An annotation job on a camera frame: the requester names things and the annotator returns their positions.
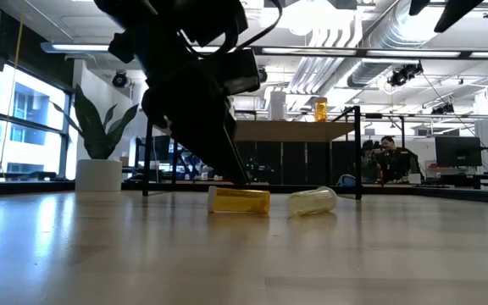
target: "white planter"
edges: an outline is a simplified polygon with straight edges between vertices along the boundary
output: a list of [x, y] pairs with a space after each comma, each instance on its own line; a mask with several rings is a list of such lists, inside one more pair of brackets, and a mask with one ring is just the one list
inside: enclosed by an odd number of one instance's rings
[[79, 160], [75, 191], [121, 191], [122, 163], [112, 160]]

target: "potted plant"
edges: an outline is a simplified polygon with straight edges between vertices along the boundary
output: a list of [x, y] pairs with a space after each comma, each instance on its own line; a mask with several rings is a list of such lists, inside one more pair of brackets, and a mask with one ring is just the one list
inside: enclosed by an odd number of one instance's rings
[[108, 160], [124, 134], [125, 127], [135, 118], [138, 105], [129, 108], [121, 119], [108, 123], [114, 116], [112, 106], [102, 122], [95, 105], [90, 101], [80, 86], [76, 88], [75, 113], [76, 124], [63, 109], [53, 106], [75, 128], [84, 139], [84, 147], [91, 159], [82, 159], [76, 165], [76, 191], [121, 191], [122, 163]]

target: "wooden surface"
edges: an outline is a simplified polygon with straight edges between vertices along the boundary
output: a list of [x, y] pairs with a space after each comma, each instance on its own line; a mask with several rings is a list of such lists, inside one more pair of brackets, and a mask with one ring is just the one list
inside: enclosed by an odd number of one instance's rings
[[0, 304], [488, 304], [488, 204], [375, 196], [298, 219], [285, 201], [0, 197]]
[[328, 142], [353, 131], [353, 123], [237, 121], [235, 141]]

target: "green leaf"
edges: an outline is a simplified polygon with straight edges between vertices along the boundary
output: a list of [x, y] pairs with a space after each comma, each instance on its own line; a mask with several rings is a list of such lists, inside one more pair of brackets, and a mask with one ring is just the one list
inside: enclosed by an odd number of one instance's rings
[[125, 127], [135, 118], [138, 108], [139, 105], [135, 105], [127, 109], [127, 111], [125, 111], [124, 117], [115, 122], [118, 123], [118, 125], [114, 127], [114, 123], [113, 126], [110, 126], [110, 129], [112, 131], [107, 134], [107, 138], [108, 142], [110, 143], [109, 146], [112, 147], [113, 150], [114, 147], [116, 147], [116, 145], [118, 145], [119, 141], [122, 139]]
[[105, 121], [103, 122], [103, 129], [107, 129], [108, 122], [114, 117], [114, 109], [118, 106], [118, 104], [115, 104], [113, 107], [111, 107], [108, 111], [107, 114], [105, 115]]
[[60, 113], [62, 113], [64, 115], [65, 119], [67, 120], [67, 123], [69, 123], [69, 125], [71, 125], [71, 127], [75, 128], [76, 131], [78, 131], [78, 134], [80, 136], [82, 136], [82, 130], [80, 130], [78, 125], [73, 121], [73, 119], [71, 119], [71, 117], [68, 114], [66, 114], [64, 112], [64, 110], [61, 107], [59, 107], [59, 105], [57, 105], [54, 102], [50, 102], [50, 103], [52, 103], [52, 105], [56, 108], [56, 110], [58, 110]]
[[109, 147], [108, 145], [103, 144], [107, 143], [108, 139], [106, 139], [107, 134], [103, 128], [99, 112], [92, 101], [84, 95], [80, 86], [76, 87], [75, 113], [78, 123], [82, 128], [84, 146], [90, 157], [99, 158], [98, 156], [107, 155], [107, 152], [102, 152], [103, 149], [107, 150]]

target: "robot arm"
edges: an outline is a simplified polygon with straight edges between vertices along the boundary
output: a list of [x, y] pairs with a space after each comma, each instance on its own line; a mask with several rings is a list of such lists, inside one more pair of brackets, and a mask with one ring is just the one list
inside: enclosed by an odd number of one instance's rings
[[[228, 53], [247, 28], [238, 0], [95, 0], [125, 31], [109, 51], [137, 59], [149, 89], [142, 109], [158, 127], [236, 183], [247, 176], [233, 141], [236, 122], [227, 96], [259, 88], [252, 50]], [[200, 59], [187, 39], [205, 46], [225, 34], [214, 55]]]

